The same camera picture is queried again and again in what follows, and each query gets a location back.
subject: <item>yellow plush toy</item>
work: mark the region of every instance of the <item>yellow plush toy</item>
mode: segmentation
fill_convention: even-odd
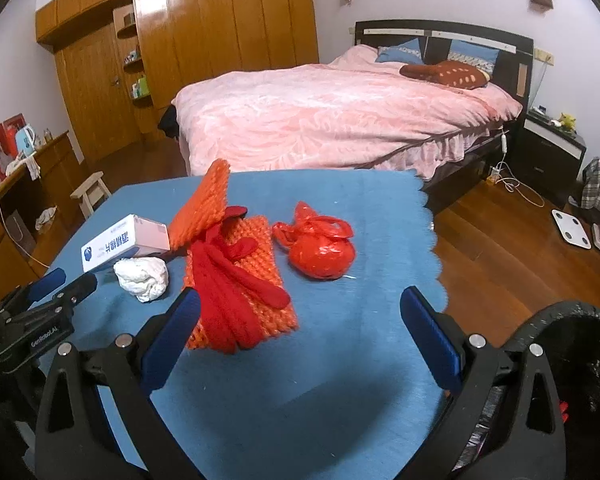
[[[560,119],[558,119],[562,123],[562,127],[566,130],[572,132],[576,129],[576,118],[572,115],[562,113],[560,114]]]

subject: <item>wooden stool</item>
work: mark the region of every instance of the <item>wooden stool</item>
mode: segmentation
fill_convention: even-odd
[[[104,196],[111,196],[111,192],[107,189],[102,181],[104,173],[97,171],[85,180],[80,187],[71,193],[71,198],[82,199],[80,209],[86,220],[93,214],[93,206],[95,206]]]

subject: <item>blue tablecloth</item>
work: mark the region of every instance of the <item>blue tablecloth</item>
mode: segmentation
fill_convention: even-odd
[[[127,214],[168,224],[199,179],[123,187],[80,228],[56,259],[68,281],[82,273],[80,247]],[[185,350],[152,401],[208,480],[392,479],[426,437],[438,403],[435,385],[405,329],[398,301],[417,285],[440,311],[446,293],[431,252],[435,234],[413,172],[269,171],[230,178],[230,205],[292,220],[304,200],[350,222],[355,279],[312,282],[276,253],[300,329],[233,356]],[[80,304],[71,340],[79,349],[136,333],[165,311],[182,286],[184,260],[168,263],[160,300],[141,304],[111,271]],[[43,365],[49,366],[51,355]],[[101,389],[125,457],[141,465],[110,392]]]

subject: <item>wooden wardrobe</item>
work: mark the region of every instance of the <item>wooden wardrobe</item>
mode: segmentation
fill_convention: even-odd
[[[136,26],[121,38],[131,10]],[[158,139],[158,120],[188,84],[318,62],[313,0],[53,0],[36,13],[36,34],[54,49],[88,163]],[[141,61],[130,70],[123,60],[135,45]],[[150,96],[133,100],[130,85],[142,75]]]

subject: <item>black headboard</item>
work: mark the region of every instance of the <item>black headboard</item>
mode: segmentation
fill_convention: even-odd
[[[526,110],[531,85],[534,40],[467,23],[436,20],[373,20],[356,23],[356,44],[394,46],[418,38],[422,60],[435,64],[449,54],[451,40],[463,40],[500,50],[491,81]]]

